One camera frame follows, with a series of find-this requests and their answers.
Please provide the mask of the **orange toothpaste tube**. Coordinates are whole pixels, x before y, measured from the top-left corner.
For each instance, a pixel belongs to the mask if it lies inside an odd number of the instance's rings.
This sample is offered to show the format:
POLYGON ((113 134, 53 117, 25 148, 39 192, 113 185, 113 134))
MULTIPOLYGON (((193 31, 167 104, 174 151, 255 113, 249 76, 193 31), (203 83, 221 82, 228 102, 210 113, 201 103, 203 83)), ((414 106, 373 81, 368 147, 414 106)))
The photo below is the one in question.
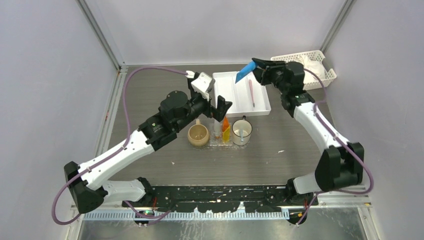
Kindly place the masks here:
POLYGON ((221 132, 224 133, 230 127, 230 123, 228 118, 225 116, 222 122, 221 132))

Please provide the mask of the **white toothpaste tube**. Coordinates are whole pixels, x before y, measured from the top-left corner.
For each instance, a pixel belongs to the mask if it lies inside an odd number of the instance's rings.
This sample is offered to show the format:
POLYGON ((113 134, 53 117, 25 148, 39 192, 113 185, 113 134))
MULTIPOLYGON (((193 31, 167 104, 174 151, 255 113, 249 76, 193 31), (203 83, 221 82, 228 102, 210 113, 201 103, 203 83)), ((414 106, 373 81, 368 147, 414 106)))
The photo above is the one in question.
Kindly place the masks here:
POLYGON ((214 120, 213 136, 216 140, 218 140, 221 137, 221 132, 222 132, 221 123, 217 120, 214 120))

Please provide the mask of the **blue toothpaste tube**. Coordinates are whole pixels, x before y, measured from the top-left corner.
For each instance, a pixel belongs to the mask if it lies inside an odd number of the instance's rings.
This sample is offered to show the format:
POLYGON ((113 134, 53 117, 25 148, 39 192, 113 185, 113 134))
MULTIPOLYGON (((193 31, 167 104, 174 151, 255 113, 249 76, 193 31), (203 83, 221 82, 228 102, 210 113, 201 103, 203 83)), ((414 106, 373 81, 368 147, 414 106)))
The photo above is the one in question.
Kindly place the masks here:
POLYGON ((257 64, 254 61, 249 62, 246 66, 244 66, 240 71, 237 72, 234 83, 237 84, 256 68, 257 64))

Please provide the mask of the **white plastic bin tray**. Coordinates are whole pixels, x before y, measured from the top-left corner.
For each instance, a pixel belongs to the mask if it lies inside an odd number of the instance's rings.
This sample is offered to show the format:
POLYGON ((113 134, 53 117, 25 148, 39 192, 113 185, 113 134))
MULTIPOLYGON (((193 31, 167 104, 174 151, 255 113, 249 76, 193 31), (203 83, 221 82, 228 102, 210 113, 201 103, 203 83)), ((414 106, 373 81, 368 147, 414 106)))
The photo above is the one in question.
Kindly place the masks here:
POLYGON ((235 84, 236 74, 236 71, 215 72, 212 74, 215 79, 213 88, 214 101, 217 102, 218 96, 221 95, 226 101, 232 102, 232 106, 226 116, 233 118, 269 115, 271 105, 266 87, 256 80, 252 72, 235 84), (255 108, 252 106, 248 79, 251 79, 253 84, 255 108))

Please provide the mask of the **clear rectangular holder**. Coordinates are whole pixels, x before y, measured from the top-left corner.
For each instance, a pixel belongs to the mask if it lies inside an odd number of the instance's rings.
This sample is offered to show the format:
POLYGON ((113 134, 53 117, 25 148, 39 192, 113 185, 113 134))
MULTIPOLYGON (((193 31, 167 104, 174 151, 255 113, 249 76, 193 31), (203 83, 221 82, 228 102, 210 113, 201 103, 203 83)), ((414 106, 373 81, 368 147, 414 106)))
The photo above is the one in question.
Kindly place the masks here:
POLYGON ((231 131, 230 128, 230 140, 229 142, 223 142, 222 140, 222 132, 221 132, 221 136, 219 139, 215 139, 214 138, 214 134, 213 134, 213 128, 214 128, 214 122, 209 124, 208 130, 210 133, 209 136, 209 142, 208 142, 208 146, 211 148, 218 148, 218 147, 222 147, 222 148, 229 148, 231 146, 233 146, 233 133, 231 131))

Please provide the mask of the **yellow toothpaste tube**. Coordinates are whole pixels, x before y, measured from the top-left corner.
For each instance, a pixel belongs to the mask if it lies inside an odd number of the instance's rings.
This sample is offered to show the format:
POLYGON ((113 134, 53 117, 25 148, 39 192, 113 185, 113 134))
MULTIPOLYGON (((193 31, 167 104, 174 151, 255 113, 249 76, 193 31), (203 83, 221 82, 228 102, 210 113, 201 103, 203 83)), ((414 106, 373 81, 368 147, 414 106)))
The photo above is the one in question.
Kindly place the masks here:
POLYGON ((231 127, 228 126, 222 126, 222 141, 224 143, 227 143, 230 141, 231 137, 231 127))

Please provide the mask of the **white ribbed mug black rim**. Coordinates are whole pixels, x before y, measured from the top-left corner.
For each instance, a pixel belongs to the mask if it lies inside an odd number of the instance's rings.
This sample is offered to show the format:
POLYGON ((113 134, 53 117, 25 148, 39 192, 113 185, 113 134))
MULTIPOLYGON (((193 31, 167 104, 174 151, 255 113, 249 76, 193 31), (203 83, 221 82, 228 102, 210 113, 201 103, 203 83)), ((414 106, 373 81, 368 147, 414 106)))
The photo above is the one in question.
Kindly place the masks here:
POLYGON ((238 119, 233 123, 231 130, 233 133, 233 143, 238 146, 244 146, 251 138, 253 127, 247 120, 247 117, 243 115, 241 119, 238 119))

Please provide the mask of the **tan ceramic mug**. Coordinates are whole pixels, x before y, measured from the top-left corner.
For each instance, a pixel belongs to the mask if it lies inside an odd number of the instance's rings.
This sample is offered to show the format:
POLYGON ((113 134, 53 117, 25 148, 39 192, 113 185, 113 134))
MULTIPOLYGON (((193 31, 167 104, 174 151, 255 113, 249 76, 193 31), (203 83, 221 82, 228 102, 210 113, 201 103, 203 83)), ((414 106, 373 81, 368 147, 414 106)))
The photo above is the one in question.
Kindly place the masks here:
POLYGON ((188 142, 195 148, 205 147, 210 140, 210 132, 208 128, 201 123, 201 120, 197 118, 195 124, 192 125, 187 133, 188 142))

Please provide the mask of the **clear oval glass tray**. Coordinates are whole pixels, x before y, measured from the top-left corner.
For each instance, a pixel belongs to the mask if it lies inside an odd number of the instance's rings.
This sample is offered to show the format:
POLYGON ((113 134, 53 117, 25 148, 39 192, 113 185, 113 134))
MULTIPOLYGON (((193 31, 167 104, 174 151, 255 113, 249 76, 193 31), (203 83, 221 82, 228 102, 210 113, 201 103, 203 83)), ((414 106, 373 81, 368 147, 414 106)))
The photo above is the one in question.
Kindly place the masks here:
POLYGON ((247 146, 248 146, 247 144, 246 145, 243 145, 243 146, 239 146, 239 145, 236 145, 236 144, 233 143, 233 146, 228 147, 228 148, 224 148, 224 147, 209 147, 208 144, 205 147, 202 147, 202 148, 196 148, 196 147, 193 147, 193 146, 192 147, 195 148, 195 149, 208 149, 208 150, 221 150, 221 149, 222 150, 240 150, 240 149, 245 149, 247 146))

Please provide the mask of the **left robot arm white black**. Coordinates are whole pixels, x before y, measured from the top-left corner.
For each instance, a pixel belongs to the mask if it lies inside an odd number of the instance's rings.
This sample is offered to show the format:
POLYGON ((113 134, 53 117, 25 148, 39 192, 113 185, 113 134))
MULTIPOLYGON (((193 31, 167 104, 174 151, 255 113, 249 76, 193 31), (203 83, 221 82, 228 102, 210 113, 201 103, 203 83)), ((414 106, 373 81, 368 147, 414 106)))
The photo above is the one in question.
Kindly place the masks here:
POLYGON ((188 98, 183 91, 172 91, 161 101, 158 113, 119 145, 85 163, 67 163, 64 175, 67 181, 72 181, 67 188, 78 212, 86 214, 103 203, 115 201, 131 201, 148 207, 154 197, 143 185, 145 180, 110 181, 110 177, 175 140, 177 134, 200 115, 222 121, 232 104, 221 95, 217 105, 212 106, 200 93, 192 92, 188 98))

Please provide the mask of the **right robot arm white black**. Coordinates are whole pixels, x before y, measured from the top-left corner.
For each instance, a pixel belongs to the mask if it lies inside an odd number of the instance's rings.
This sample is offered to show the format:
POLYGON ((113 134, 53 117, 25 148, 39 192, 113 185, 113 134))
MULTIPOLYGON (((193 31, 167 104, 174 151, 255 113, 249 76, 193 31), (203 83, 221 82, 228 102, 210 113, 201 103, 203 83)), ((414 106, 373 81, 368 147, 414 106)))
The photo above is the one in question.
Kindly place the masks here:
POLYGON ((314 98, 304 90, 305 69, 302 63, 253 58, 256 80, 273 85, 281 93, 281 105, 299 122, 317 145, 321 157, 316 169, 287 181, 285 198, 299 205, 306 194, 329 192, 358 185, 363 180, 365 150, 350 142, 320 114, 314 98))

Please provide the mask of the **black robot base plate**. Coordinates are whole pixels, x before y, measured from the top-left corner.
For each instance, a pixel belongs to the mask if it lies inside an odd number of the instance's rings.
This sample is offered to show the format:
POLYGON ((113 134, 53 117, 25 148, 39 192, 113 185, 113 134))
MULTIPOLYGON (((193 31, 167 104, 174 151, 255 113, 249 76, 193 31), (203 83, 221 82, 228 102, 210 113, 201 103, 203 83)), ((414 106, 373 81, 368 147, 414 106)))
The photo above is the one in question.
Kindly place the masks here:
POLYGON ((297 194, 285 185, 194 185, 149 186, 138 201, 123 201, 123 207, 151 208, 158 212, 232 214, 243 208, 247 214, 275 214, 283 207, 291 224, 303 223, 308 205, 316 205, 313 193, 297 194))

